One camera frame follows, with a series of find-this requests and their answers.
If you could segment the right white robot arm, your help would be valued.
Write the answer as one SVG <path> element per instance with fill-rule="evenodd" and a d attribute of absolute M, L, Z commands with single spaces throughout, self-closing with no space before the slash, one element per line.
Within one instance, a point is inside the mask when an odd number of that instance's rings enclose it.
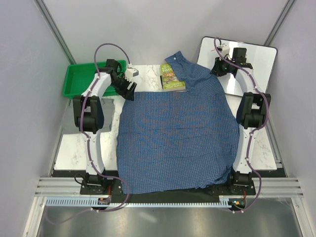
<path fill-rule="evenodd" d="M 243 93 L 236 114 L 240 138 L 233 170 L 236 175 L 249 175 L 254 169 L 251 161 L 255 139 L 269 119 L 271 96 L 259 88 L 253 67 L 246 61 L 246 48 L 234 48 L 232 59 L 228 57 L 229 49 L 226 44 L 215 46 L 218 57 L 211 72 L 217 77 L 231 74 Z"/>

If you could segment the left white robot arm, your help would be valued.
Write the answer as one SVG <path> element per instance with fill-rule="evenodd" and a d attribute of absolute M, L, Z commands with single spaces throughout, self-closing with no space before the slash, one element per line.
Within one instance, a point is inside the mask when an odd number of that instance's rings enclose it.
<path fill-rule="evenodd" d="M 118 95 L 133 101 L 137 83 L 131 80 L 137 75 L 138 70 L 131 65 L 122 72 L 118 61 L 108 59 L 105 67 L 96 68 L 94 79 L 87 90 L 73 98 L 75 126 L 83 136 L 87 157 L 86 173 L 89 175 L 100 175 L 105 170 L 100 143 L 101 129 L 105 121 L 101 98 L 106 89 L 112 86 Z"/>

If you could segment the blue plaid long sleeve shirt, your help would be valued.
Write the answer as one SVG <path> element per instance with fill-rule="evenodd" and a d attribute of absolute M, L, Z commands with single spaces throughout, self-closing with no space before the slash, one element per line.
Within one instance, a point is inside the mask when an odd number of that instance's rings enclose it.
<path fill-rule="evenodd" d="M 117 166 L 126 194 L 223 184 L 237 156 L 239 126 L 217 77 L 181 52 L 166 63 L 186 90 L 136 92 L 122 108 Z"/>

